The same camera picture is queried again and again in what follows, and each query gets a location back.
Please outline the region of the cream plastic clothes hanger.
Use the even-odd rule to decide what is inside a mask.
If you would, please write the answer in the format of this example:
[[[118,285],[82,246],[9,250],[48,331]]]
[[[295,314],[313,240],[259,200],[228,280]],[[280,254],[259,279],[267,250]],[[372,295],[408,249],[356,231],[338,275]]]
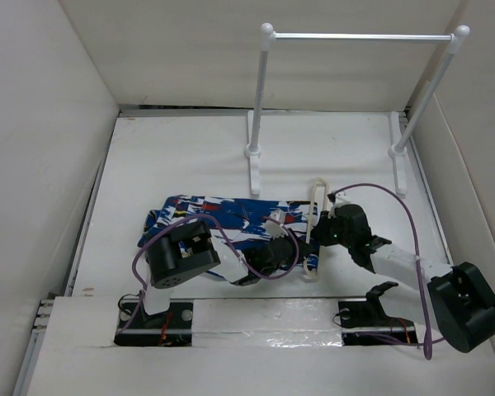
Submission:
[[[318,205],[318,215],[316,220],[314,220],[314,209],[316,208],[315,202],[316,202],[316,197],[318,195],[318,190],[322,189],[323,190],[323,199],[322,199],[322,204]],[[310,202],[309,202],[309,212],[308,212],[308,217],[307,217],[307,227],[306,227],[306,234],[305,234],[305,242],[310,245],[312,242],[312,232],[314,229],[314,226],[318,223],[320,219],[321,212],[328,207],[328,196],[327,193],[329,193],[329,183],[323,179],[322,177],[317,177],[313,180],[313,185],[310,190]],[[319,278],[319,273],[318,269],[310,270],[308,266],[308,258],[305,258],[303,261],[303,270],[304,273],[309,281],[317,281]]]

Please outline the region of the blue patterned trousers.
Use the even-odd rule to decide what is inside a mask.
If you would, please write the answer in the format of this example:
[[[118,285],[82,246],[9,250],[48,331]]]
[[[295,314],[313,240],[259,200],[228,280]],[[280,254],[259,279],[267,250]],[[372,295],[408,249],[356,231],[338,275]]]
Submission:
[[[237,249],[244,249],[259,239],[270,237],[263,228],[263,224],[267,216],[277,209],[286,213],[285,227],[294,231],[301,240],[305,241],[309,212],[308,201],[170,196],[162,209],[149,211],[138,245],[139,247],[143,245],[146,233],[154,234],[162,228],[174,224],[180,219],[188,219],[192,215],[209,215],[225,229],[225,233]],[[319,245],[313,239],[311,244],[318,249],[318,255],[310,257],[308,260],[309,269],[314,270],[318,269]]]

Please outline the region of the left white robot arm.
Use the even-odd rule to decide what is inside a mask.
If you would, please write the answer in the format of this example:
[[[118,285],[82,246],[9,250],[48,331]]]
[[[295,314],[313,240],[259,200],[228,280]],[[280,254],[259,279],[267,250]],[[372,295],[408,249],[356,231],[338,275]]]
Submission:
[[[150,327],[167,319],[172,289],[208,274],[231,285],[244,287],[260,280],[276,281],[299,264],[307,264],[318,249],[294,231],[268,219],[280,235],[259,239],[237,249],[218,221],[209,215],[192,215],[160,231],[146,233],[138,258],[148,265],[148,279],[141,282],[139,317]]]

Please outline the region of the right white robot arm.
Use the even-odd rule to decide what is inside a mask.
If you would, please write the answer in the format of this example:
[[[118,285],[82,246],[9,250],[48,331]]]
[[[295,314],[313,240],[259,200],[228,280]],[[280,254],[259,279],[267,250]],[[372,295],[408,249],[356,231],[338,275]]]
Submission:
[[[407,318],[439,332],[457,351],[468,353],[495,336],[495,293],[477,266],[421,258],[374,235],[365,211],[355,204],[322,211],[311,232],[323,247],[344,247],[352,261],[390,282],[370,290],[367,319],[376,325]]]

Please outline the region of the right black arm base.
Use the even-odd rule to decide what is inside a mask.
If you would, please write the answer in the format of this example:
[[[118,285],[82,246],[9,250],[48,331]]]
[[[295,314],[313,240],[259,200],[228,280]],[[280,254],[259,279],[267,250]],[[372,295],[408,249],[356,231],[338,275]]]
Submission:
[[[397,285],[387,281],[374,286],[364,298],[338,301],[332,322],[342,330],[344,346],[418,345],[414,323],[388,316],[380,305],[380,297]]]

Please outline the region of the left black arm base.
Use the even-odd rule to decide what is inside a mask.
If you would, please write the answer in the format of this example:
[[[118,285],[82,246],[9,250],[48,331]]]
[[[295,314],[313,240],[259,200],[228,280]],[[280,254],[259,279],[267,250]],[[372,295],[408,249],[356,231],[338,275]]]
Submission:
[[[119,347],[190,347],[194,303],[173,301],[167,311],[149,315],[140,307],[130,319],[136,299],[119,303],[120,317],[114,343]]]

